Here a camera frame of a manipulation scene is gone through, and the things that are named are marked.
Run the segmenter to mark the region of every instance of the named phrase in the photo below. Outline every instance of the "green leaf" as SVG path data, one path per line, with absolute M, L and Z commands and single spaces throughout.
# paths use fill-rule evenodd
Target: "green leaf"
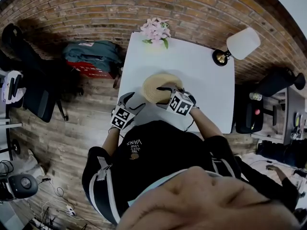
M 165 48 L 168 49 L 168 41 L 166 38 L 162 38 L 163 42 L 164 42 L 164 45 L 165 45 Z
M 152 40 L 151 39 L 144 39 L 144 40 L 142 40 L 142 42 L 144 42 L 146 44 L 152 44 Z

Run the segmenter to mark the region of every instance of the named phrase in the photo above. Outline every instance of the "red box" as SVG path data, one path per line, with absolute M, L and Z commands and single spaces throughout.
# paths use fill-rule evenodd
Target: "red box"
M 66 60 L 66 63 L 89 78 L 114 79 L 116 77 L 115 73 L 102 71 L 101 69 L 87 62 L 70 62 Z

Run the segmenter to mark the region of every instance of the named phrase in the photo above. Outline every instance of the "desk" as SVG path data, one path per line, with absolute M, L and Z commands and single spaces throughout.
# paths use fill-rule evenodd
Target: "desk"
M 225 67 L 219 67 L 213 62 L 210 48 L 173 38 L 168 39 L 168 49 L 156 48 L 142 42 L 143 39 L 141 33 L 131 35 L 119 96 L 127 92 L 141 95 L 143 82 L 153 74 L 174 74 L 182 80 L 186 91 L 193 94 L 197 106 L 223 133 L 230 133 L 235 95 L 234 59 L 231 57 Z M 154 120 L 164 120 L 181 130 L 192 123 L 190 115 L 172 114 L 146 102 L 135 123 L 141 125 Z M 199 130 L 193 124 L 189 131 Z
M 282 90 L 282 92 L 285 92 L 285 111 L 281 138 L 267 137 L 261 131 L 251 134 L 253 138 L 268 140 L 274 143 L 282 143 L 284 145 L 289 145 L 291 143 L 291 132 L 294 129 L 294 118 L 296 113 L 302 114 L 303 119 L 306 119 L 305 99 L 291 87 Z

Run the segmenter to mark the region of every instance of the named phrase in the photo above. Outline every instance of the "chair leg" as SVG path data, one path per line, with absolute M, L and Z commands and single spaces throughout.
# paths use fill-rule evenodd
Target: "chair leg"
M 64 115 L 64 111 L 63 111 L 63 107 L 62 107 L 61 100 L 58 100 L 58 101 L 57 101 L 57 105 L 58 105 L 58 108 L 59 108 L 59 112 L 60 112 L 61 115 L 62 115 L 62 118 L 64 118 L 65 121 L 68 121 L 68 116 L 67 116 L 67 115 Z

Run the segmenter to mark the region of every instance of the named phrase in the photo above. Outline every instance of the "sleeve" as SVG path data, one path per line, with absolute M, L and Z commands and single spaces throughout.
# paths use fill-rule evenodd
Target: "sleeve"
M 285 178 L 282 181 L 283 184 L 283 198 L 286 200 L 284 204 L 287 206 L 288 209 L 291 211 L 295 210 L 299 199 L 299 192 L 295 185 L 288 179 Z
M 216 159 L 224 159 L 233 169 L 236 178 L 241 178 L 241 169 L 237 163 L 227 139 L 223 136 L 213 136 L 205 139 L 204 144 Z
M 101 166 L 97 157 L 105 158 L 107 164 L 112 163 L 110 155 L 101 147 L 92 147 L 87 156 L 87 162 L 82 175 L 82 185 L 85 193 L 89 193 L 90 181 L 95 173 L 100 170 Z

